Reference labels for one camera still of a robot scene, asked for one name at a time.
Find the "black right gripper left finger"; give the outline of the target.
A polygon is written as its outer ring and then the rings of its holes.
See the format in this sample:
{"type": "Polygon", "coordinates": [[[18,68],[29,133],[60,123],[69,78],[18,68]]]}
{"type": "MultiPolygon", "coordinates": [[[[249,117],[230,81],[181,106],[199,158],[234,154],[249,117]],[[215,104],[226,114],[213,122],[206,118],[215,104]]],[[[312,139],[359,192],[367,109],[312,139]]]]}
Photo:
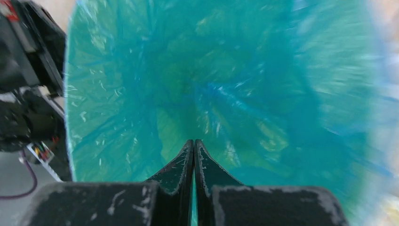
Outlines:
{"type": "Polygon", "coordinates": [[[44,186],[22,226],[189,226],[194,142],[143,182],[63,182],[44,186]]]}

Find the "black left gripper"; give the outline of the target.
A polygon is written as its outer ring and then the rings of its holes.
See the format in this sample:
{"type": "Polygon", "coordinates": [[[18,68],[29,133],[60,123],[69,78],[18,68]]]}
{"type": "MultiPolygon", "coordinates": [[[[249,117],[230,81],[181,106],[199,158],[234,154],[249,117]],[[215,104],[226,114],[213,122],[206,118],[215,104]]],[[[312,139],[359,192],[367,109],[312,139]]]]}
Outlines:
{"type": "Polygon", "coordinates": [[[0,92],[45,86],[64,91],[65,32],[32,0],[0,2],[0,92]]]}

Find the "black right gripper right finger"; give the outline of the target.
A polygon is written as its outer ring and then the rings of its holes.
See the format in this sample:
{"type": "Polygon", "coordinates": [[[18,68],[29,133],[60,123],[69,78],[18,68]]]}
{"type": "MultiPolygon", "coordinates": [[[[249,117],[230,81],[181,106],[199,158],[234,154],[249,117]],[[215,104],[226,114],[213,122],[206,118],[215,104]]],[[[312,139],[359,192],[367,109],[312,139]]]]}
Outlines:
{"type": "Polygon", "coordinates": [[[199,226],[346,226],[339,201],[318,186],[246,186],[194,142],[199,226]]]}

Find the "blue plastic trash bag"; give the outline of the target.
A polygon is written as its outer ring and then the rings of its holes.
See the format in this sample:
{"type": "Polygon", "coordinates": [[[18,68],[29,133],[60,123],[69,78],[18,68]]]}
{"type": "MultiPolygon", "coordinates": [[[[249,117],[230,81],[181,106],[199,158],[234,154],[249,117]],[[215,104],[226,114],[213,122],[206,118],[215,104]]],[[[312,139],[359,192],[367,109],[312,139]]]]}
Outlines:
{"type": "Polygon", "coordinates": [[[188,139],[247,185],[322,186],[352,226],[398,180],[399,101],[365,0],[79,0],[75,181],[142,181],[188,139]]]}

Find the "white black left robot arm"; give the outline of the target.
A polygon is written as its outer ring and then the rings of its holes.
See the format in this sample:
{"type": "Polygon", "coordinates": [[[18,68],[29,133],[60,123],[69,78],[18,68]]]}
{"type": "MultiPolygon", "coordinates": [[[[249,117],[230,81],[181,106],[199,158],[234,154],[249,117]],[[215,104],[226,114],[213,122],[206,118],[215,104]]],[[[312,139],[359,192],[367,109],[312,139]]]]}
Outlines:
{"type": "Polygon", "coordinates": [[[0,3],[0,150],[51,138],[64,114],[65,32],[32,0],[0,3]]]}

